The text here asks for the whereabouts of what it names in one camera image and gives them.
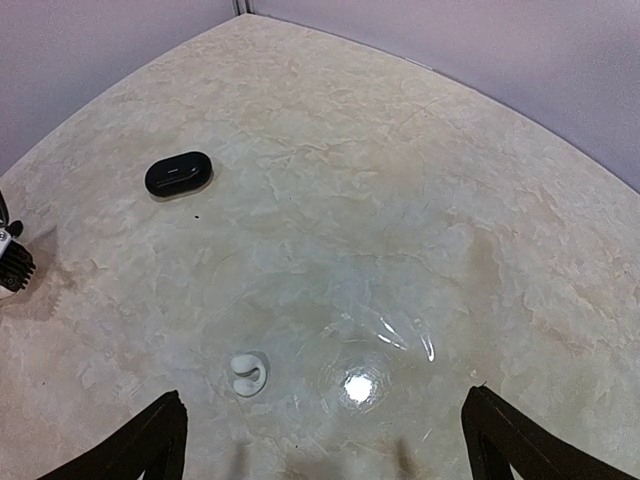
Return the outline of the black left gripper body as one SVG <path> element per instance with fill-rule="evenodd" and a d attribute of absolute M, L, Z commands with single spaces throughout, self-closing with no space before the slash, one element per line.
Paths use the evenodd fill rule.
<path fill-rule="evenodd" d="M 20 220 L 11 220 L 7 203 L 0 196 L 1 205 L 1 247 L 0 284 L 1 299 L 7 300 L 25 290 L 35 273 L 33 255 L 17 239 L 24 231 Z"/>

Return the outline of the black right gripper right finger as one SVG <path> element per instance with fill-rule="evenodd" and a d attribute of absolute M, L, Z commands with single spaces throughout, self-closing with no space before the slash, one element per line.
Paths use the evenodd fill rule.
<path fill-rule="evenodd" d="M 461 411 L 474 479 L 629 479 L 555 437 L 486 386 L 472 387 Z"/>

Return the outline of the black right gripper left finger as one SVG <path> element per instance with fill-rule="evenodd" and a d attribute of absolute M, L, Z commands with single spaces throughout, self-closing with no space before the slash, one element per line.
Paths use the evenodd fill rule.
<path fill-rule="evenodd" d="M 179 393 L 161 395 L 96 447 L 45 479 L 181 479 L 188 416 Z"/>

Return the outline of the white clip earbud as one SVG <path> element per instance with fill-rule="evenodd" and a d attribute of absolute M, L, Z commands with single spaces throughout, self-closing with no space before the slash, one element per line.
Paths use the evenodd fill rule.
<path fill-rule="evenodd" d="M 259 394 L 269 378 L 269 361 L 263 352 L 252 351 L 234 356 L 230 361 L 234 392 L 243 398 Z"/>

